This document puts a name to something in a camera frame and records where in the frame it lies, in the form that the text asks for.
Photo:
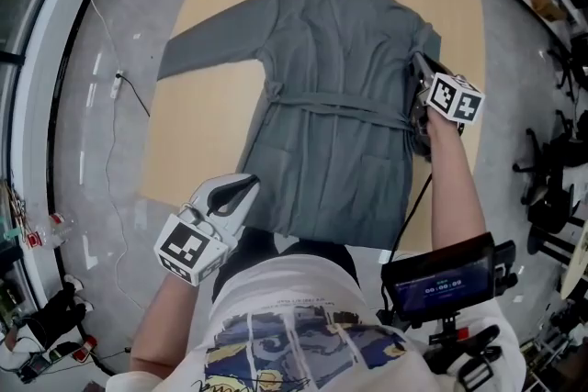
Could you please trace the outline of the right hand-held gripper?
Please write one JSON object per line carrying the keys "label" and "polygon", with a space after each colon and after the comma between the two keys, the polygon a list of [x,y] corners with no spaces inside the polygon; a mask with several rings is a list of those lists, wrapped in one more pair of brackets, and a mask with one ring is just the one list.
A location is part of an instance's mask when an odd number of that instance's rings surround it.
{"label": "right hand-held gripper", "polygon": [[444,73],[444,65],[424,53],[415,53],[410,64],[415,83],[415,99],[411,110],[414,130],[414,153],[429,159],[430,138],[427,133],[428,109],[434,109],[452,122],[461,135],[481,115],[485,94],[462,75]]}

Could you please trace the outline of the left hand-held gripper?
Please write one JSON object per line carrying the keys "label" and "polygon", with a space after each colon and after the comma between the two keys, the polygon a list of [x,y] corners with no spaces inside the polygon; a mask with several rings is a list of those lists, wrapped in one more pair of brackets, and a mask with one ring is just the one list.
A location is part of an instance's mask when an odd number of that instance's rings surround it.
{"label": "left hand-held gripper", "polygon": [[158,263],[192,286],[223,266],[259,192],[254,174],[225,174],[203,182],[178,214],[171,214],[154,245]]}

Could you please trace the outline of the grey robe garment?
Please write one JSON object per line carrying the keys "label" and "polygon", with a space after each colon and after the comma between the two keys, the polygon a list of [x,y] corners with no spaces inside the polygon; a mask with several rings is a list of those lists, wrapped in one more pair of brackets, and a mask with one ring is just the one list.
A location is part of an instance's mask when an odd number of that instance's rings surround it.
{"label": "grey robe garment", "polygon": [[409,68],[439,48],[396,0],[244,0],[170,39],[158,76],[260,61],[266,78],[237,165],[260,181],[246,225],[389,249],[413,181]]}

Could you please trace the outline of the person's left forearm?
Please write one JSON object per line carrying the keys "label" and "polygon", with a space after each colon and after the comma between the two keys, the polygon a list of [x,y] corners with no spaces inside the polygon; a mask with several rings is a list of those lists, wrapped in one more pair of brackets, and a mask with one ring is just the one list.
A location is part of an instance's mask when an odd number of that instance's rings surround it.
{"label": "person's left forearm", "polygon": [[165,379],[180,365],[198,300],[198,288],[169,274],[146,310],[130,350],[130,371]]}

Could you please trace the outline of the person's right forearm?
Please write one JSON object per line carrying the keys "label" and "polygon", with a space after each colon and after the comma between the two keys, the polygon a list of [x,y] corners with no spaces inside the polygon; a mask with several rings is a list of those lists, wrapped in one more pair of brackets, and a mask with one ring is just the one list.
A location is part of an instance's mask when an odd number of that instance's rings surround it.
{"label": "person's right forearm", "polygon": [[427,111],[432,164],[432,248],[444,249],[487,232],[481,202],[458,128]]}

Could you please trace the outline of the black trousers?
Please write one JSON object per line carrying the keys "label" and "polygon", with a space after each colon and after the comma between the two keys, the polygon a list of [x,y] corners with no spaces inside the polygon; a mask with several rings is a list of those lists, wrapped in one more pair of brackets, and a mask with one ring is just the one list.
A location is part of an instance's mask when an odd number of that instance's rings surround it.
{"label": "black trousers", "polygon": [[355,263],[344,245],[300,239],[285,251],[279,252],[273,232],[247,227],[238,241],[237,248],[218,272],[211,301],[215,302],[224,285],[240,272],[267,260],[290,255],[310,255],[329,260],[340,266],[359,284]]}

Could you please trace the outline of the white printed t-shirt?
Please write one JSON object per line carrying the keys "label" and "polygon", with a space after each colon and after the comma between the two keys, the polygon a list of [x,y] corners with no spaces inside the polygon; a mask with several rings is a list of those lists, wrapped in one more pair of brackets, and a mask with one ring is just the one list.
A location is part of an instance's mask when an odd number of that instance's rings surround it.
{"label": "white printed t-shirt", "polygon": [[202,343],[167,378],[119,374],[107,392],[466,392],[464,364],[435,374],[417,342],[380,324],[340,266],[287,255],[225,284]]}

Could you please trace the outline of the brown cardboard box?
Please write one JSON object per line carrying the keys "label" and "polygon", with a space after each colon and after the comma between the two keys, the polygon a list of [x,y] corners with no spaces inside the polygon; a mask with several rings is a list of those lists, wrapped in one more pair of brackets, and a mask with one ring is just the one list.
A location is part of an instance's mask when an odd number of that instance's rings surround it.
{"label": "brown cardboard box", "polygon": [[567,19],[567,11],[560,6],[559,0],[530,0],[532,9],[549,22]]}

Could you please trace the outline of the clear plastic bottle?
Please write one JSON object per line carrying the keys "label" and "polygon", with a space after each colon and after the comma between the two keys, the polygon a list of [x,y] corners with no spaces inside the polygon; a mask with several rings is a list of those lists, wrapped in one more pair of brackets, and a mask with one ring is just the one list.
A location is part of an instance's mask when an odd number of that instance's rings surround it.
{"label": "clear plastic bottle", "polygon": [[65,244],[73,236],[75,221],[69,215],[54,212],[48,216],[48,221],[46,242],[52,249]]}

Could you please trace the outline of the black office chair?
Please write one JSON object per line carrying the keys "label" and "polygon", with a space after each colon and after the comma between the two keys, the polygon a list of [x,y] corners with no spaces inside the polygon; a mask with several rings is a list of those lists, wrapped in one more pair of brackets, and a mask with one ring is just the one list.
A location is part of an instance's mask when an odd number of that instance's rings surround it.
{"label": "black office chair", "polygon": [[574,192],[580,189],[575,183],[564,182],[566,170],[578,170],[588,164],[588,140],[573,136],[573,121],[558,109],[555,116],[562,125],[562,132],[552,140],[539,144],[534,130],[528,128],[532,163],[522,167],[514,163],[516,174],[530,176],[530,185],[521,196],[521,204],[527,207],[527,219],[533,227],[555,235],[564,229],[573,216],[577,204]]}

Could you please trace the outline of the black chest monitor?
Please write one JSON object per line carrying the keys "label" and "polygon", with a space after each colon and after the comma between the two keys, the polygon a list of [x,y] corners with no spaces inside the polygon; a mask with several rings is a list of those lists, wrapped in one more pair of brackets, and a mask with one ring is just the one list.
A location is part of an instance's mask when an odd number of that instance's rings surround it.
{"label": "black chest monitor", "polygon": [[487,232],[445,248],[381,267],[381,314],[412,324],[445,319],[502,295],[516,285],[513,241],[494,242]]}

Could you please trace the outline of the black framed glass partition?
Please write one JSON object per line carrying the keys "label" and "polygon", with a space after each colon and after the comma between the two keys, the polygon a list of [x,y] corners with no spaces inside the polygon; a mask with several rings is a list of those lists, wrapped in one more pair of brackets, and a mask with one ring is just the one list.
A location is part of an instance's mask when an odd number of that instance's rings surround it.
{"label": "black framed glass partition", "polygon": [[25,202],[25,228],[16,241],[39,296],[57,277],[51,248],[27,241],[48,225],[51,106],[69,24],[57,1],[0,0],[0,179]]}

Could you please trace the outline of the black monitor mount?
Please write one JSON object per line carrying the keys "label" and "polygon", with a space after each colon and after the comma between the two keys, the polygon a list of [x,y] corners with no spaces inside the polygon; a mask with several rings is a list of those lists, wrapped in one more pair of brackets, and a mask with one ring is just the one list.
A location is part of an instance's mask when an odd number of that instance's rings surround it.
{"label": "black monitor mount", "polygon": [[503,351],[492,343],[501,331],[491,325],[471,334],[468,327],[457,327],[458,314],[456,311],[442,318],[442,330],[429,337],[424,360],[434,374],[454,374],[464,392],[476,392],[494,377],[492,363]]}

